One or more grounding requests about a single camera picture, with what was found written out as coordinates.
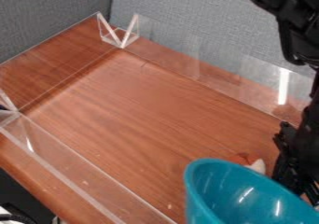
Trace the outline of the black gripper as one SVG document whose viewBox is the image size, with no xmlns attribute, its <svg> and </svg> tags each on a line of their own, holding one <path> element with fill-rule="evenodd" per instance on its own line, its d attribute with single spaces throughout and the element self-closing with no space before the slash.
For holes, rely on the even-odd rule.
<svg viewBox="0 0 319 224">
<path fill-rule="evenodd" d="M 279 150 L 273 180 L 298 196 L 306 195 L 311 203 L 319 203 L 319 121 L 309 108 L 298 128 L 281 122 L 273 141 Z"/>
</svg>

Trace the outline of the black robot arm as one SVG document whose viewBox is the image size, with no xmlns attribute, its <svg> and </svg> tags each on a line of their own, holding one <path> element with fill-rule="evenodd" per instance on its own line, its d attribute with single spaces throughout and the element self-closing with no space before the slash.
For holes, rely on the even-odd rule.
<svg viewBox="0 0 319 224">
<path fill-rule="evenodd" d="M 319 0 L 251 1 L 275 16 L 287 62 L 315 71 L 301 124 L 283 121 L 273 138 L 279 149 L 273 179 L 319 206 Z"/>
</svg>

